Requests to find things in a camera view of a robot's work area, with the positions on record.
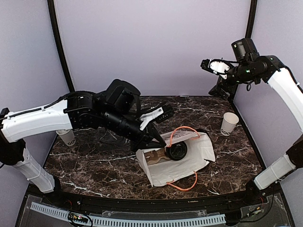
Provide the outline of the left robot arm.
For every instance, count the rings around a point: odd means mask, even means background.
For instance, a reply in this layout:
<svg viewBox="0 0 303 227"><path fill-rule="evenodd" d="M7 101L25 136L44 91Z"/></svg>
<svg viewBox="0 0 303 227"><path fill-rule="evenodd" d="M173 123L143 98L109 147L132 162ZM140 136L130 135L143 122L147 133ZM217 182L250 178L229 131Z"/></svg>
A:
<svg viewBox="0 0 303 227"><path fill-rule="evenodd" d="M117 103L111 103L105 92L71 92L54 102L36 108L0 113L0 160L17 169L56 206L63 206L67 196L61 192L60 180L47 172L31 154L27 139L56 131L105 128L130 141L130 149L162 148L164 140L155 123L167 117L164 103L142 109L138 94L124 89Z"/></svg>

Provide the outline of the white paper coffee cup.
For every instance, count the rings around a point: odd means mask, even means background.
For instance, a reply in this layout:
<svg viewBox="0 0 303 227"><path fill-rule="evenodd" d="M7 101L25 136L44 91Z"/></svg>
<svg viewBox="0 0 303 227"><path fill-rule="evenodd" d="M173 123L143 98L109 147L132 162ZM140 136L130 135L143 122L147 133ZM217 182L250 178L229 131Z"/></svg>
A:
<svg viewBox="0 0 303 227"><path fill-rule="evenodd" d="M235 126L239 122L239 118L236 114L231 112L226 112L223 115L223 121L221 124L221 134L223 136L230 136Z"/></svg>

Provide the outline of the single black cup lid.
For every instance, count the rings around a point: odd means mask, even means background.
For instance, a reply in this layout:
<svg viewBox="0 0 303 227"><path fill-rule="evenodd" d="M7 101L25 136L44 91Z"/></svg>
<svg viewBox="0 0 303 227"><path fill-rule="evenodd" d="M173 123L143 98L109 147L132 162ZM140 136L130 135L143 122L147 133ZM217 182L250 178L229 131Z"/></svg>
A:
<svg viewBox="0 0 303 227"><path fill-rule="evenodd" d="M165 155L174 161L182 160L187 154L187 145L185 142L172 144L171 147L165 149Z"/></svg>

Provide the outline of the white paper takeout bag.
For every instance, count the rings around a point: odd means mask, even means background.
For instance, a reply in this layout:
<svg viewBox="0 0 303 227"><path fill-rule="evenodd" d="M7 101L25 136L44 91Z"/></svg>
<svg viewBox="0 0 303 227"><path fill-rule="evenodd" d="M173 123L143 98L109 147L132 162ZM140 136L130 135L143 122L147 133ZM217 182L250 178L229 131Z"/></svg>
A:
<svg viewBox="0 0 303 227"><path fill-rule="evenodd" d="M171 147L172 144L185 142L187 145L186 156L180 161L162 159L159 163L147 165L144 154L160 148L138 150L136 157L139 166L145 172L151 186L170 185L181 191L189 191L192 189L191 187L180 188L173 183L190 175L195 175L198 170L206 167L210 162L215 162L214 149L208 133L198 132L188 126L181 126L161 136L167 144L164 149Z"/></svg>

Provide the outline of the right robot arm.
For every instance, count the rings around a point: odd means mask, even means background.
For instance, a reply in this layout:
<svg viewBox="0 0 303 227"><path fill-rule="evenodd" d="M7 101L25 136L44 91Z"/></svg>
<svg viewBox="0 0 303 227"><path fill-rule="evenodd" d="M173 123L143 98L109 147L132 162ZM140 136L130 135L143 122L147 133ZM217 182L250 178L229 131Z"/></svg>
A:
<svg viewBox="0 0 303 227"><path fill-rule="evenodd" d="M251 180L242 202L252 205L260 191L303 166L303 83L290 70L303 69L303 58L288 43L243 38L232 43L235 61L212 57L201 67L219 78L209 94L237 102L263 158L282 156Z"/></svg>

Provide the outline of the paper cup holding straws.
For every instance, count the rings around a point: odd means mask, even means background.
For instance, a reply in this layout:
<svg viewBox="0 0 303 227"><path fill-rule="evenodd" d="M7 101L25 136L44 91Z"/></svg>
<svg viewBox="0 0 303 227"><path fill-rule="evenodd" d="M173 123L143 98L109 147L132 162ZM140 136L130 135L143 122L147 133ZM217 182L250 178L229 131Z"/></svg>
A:
<svg viewBox="0 0 303 227"><path fill-rule="evenodd" d="M72 130L58 130L56 133L68 147L75 144L76 139Z"/></svg>

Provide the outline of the brown cardboard cup carrier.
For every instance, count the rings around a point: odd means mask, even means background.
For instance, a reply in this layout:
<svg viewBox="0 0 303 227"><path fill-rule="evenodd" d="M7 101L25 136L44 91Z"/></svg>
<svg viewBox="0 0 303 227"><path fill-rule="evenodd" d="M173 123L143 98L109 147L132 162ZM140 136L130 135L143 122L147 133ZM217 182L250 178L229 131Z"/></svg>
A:
<svg viewBox="0 0 303 227"><path fill-rule="evenodd" d="M147 165L154 165L159 163L162 159L170 160L170 158L166 155L165 149L153 150L144 154Z"/></svg>

